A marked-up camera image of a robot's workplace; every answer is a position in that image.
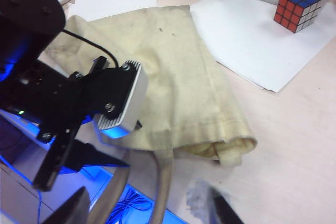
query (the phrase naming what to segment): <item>cable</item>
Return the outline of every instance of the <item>cable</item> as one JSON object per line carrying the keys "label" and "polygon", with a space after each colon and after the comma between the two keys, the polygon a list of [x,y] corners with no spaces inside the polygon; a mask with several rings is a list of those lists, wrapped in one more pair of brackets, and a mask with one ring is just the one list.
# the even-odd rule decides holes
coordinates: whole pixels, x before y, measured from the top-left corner
{"label": "cable", "polygon": [[142,196],[138,195],[134,190],[129,189],[125,199],[116,204],[116,207],[108,218],[106,224],[115,224],[117,222],[122,224],[124,216],[127,214],[130,207],[139,211],[148,211],[152,208],[152,204]]}
{"label": "cable", "polygon": [[[30,185],[33,185],[33,182],[29,180],[24,174],[22,174],[19,170],[17,170],[13,165],[11,165],[2,155],[0,155],[0,159],[5,165],[7,165],[10,169],[16,172],[19,176],[21,176],[25,181],[27,181]],[[39,190],[36,190],[38,194],[38,208],[37,208],[37,224],[40,223],[40,214],[41,214],[41,204],[42,204],[42,194]]]}
{"label": "cable", "polygon": [[87,43],[87,44],[89,44],[89,45],[91,45],[91,46],[93,46],[93,47],[96,47],[96,48],[102,50],[105,54],[107,54],[108,56],[111,57],[111,59],[112,59],[113,62],[114,62],[115,67],[116,67],[116,68],[119,67],[118,61],[117,61],[117,59],[113,56],[113,54],[111,54],[110,52],[108,52],[108,51],[107,51],[105,48],[103,48],[102,46],[99,46],[99,45],[97,45],[96,43],[94,43],[94,42],[92,42],[92,41],[90,41],[90,40],[88,40],[88,39],[85,39],[85,38],[83,38],[83,37],[81,37],[81,36],[79,36],[79,35],[77,35],[77,34],[74,34],[74,33],[70,32],[70,31],[68,31],[68,30],[63,29],[62,32],[65,33],[65,34],[68,34],[68,35],[70,35],[70,36],[73,36],[73,37],[75,37],[76,39],[80,39],[80,40],[84,41],[85,43]]}

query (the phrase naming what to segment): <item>gray hose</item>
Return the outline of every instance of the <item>gray hose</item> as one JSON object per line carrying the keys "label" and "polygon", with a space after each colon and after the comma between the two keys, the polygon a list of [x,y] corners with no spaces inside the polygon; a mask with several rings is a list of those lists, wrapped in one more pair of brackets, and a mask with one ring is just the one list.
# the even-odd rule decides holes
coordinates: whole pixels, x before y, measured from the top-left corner
{"label": "gray hose", "polygon": [[154,152],[157,167],[158,181],[156,187],[156,199],[149,224],[161,224],[166,210],[169,188],[173,171],[173,150]]}

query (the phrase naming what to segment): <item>folded fabric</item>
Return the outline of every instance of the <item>folded fabric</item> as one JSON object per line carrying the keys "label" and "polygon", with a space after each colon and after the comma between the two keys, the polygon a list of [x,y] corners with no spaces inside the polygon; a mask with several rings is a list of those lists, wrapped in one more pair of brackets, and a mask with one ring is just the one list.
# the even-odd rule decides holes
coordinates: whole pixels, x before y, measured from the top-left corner
{"label": "folded fabric", "polygon": [[[188,6],[141,9],[89,23],[72,16],[66,29],[107,48],[121,64],[142,63],[149,77],[139,118],[143,128],[118,139],[101,135],[103,142],[136,150],[181,148],[222,165],[240,164],[255,148],[222,66],[199,37]],[[66,34],[46,53],[68,74],[88,73],[92,61],[104,55]]]}

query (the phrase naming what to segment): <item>sheet of paper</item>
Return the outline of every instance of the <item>sheet of paper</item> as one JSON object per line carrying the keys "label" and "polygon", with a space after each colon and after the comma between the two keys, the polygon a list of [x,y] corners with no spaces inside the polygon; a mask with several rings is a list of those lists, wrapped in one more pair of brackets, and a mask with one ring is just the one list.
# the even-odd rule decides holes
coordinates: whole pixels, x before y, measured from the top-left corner
{"label": "sheet of paper", "polygon": [[334,36],[336,5],[294,34],[273,21],[276,6],[260,0],[203,0],[191,7],[215,59],[274,92],[283,88]]}
{"label": "sheet of paper", "polygon": [[157,7],[156,0],[76,0],[69,4],[68,18],[78,15],[89,22],[148,7]]}

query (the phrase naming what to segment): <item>desk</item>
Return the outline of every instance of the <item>desk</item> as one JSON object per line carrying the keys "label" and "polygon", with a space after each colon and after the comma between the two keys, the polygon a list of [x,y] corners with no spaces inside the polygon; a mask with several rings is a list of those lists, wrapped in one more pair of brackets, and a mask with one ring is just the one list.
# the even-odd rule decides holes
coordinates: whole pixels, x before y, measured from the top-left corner
{"label": "desk", "polygon": [[[336,223],[335,51],[336,38],[277,94],[222,67],[259,144],[235,168],[176,153],[168,209],[201,224],[188,210],[186,192],[202,178],[230,195],[231,205],[247,224]],[[90,138],[88,127],[83,127],[80,139]],[[148,152],[135,153],[129,178],[149,197],[155,194],[152,160]]]}

